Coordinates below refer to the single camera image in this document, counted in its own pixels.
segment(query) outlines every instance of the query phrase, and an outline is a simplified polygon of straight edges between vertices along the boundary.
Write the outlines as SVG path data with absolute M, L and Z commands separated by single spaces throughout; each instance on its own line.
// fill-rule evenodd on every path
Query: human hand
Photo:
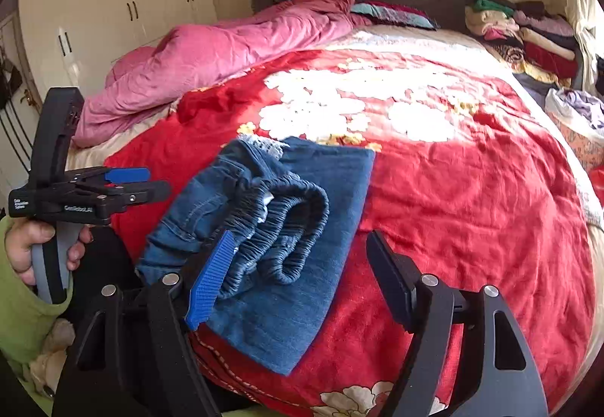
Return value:
M 33 219 L 17 218 L 4 238 L 8 262 L 28 286 L 35 286 L 34 270 L 31 266 L 31 245 L 46 243 L 54 236 L 54 233 L 54 228 L 50 224 Z M 84 226 L 80 231 L 79 241 L 67 251 L 67 268 L 70 271 L 74 271 L 80 266 L 80 260 L 85 251 L 84 244 L 91 241 L 90 227 Z

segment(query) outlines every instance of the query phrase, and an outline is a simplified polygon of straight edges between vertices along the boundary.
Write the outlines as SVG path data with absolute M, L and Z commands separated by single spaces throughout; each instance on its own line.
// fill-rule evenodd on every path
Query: metal screw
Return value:
M 422 282 L 427 286 L 436 286 L 439 283 L 438 277 L 432 274 L 422 275 Z
M 172 272 L 171 274 L 165 274 L 161 281 L 164 283 L 164 286 L 175 286 L 179 280 L 180 277 L 178 277 L 178 274 Z
M 113 296 L 116 293 L 117 287 L 113 284 L 107 284 L 103 289 L 101 289 L 101 294 L 106 298 Z
M 484 293 L 491 298 L 496 298 L 499 296 L 499 289 L 497 289 L 495 286 L 485 286 Z

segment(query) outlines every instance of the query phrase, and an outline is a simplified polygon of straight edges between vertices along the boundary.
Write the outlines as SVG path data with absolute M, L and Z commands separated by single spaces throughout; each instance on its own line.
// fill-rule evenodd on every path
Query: pink blanket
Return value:
M 151 56 L 87 98 L 74 136 L 79 147 L 110 139 L 185 92 L 253 65 L 346 35 L 364 18 L 354 0 L 289 0 L 243 20 L 173 28 Z

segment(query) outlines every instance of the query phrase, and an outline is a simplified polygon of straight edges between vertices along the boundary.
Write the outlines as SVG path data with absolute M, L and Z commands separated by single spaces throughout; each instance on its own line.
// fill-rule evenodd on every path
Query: white curtain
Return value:
M 604 57 L 604 12 L 598 0 L 567 0 L 566 15 L 575 29 L 584 59 L 583 89 L 596 91 L 597 59 Z

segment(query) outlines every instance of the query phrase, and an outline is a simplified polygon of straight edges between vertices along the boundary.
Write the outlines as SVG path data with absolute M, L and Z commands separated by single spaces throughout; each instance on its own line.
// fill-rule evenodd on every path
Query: green folded cloth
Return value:
M 503 6 L 499 3 L 494 3 L 493 1 L 489 0 L 476 0 L 472 9 L 474 11 L 486 11 L 487 9 L 494 9 L 496 11 L 502 11 L 509 17 L 514 15 L 514 10 L 512 8 L 508 8 L 507 6 Z

